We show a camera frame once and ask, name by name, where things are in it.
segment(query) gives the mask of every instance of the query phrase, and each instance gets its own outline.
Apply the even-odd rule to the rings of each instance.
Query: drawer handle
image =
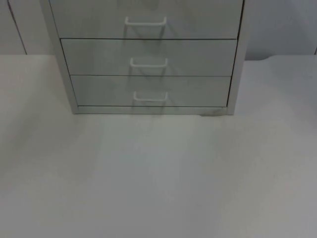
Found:
[[[135,64],[133,58],[130,60],[130,66],[132,68],[166,68],[167,65],[168,59],[165,59],[165,64]]]
[[[129,17],[127,16],[125,18],[125,25],[126,26],[165,26],[167,24],[167,17],[164,17],[162,22],[154,22],[154,23],[150,23],[150,22],[130,22],[129,21]]]
[[[135,91],[133,93],[133,100],[137,102],[157,102],[157,103],[163,103],[166,102],[168,99],[168,92],[165,92],[165,97],[161,99],[152,99],[152,98],[139,98],[138,93]]]

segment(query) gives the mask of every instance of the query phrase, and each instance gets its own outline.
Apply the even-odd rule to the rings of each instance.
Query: cabinet base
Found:
[[[191,107],[87,107],[79,106],[77,114],[154,114],[201,115],[215,117],[227,115],[227,108]]]

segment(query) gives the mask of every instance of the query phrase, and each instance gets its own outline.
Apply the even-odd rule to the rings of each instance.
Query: white table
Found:
[[[72,115],[53,57],[1,56],[1,237],[314,238],[316,89],[272,57],[235,116]]]

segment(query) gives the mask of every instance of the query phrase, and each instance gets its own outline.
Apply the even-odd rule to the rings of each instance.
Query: cabinet side panel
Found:
[[[237,96],[239,91],[239,84],[243,69],[243,63],[245,60],[245,55],[248,47],[249,34],[250,34],[250,25],[252,20],[252,12],[254,0],[244,0],[244,8],[242,21],[240,26],[240,34],[238,39],[238,47],[236,53],[235,64],[233,68],[229,98],[228,98],[228,115],[233,115],[236,107]]]
[[[71,110],[74,114],[78,113],[78,106],[73,90],[73,86],[70,80],[67,64],[64,57],[64,52],[61,47],[60,39],[57,33],[57,29],[54,22],[54,17],[49,0],[40,0],[42,12],[46,22],[46,26],[49,32],[50,39],[52,41],[55,57],[59,66],[60,74],[63,79],[63,83],[66,89],[67,97],[71,106]]]

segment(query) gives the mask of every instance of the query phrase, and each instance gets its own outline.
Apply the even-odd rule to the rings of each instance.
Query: gray cabinet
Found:
[[[247,2],[41,0],[74,113],[211,116],[234,110]]]

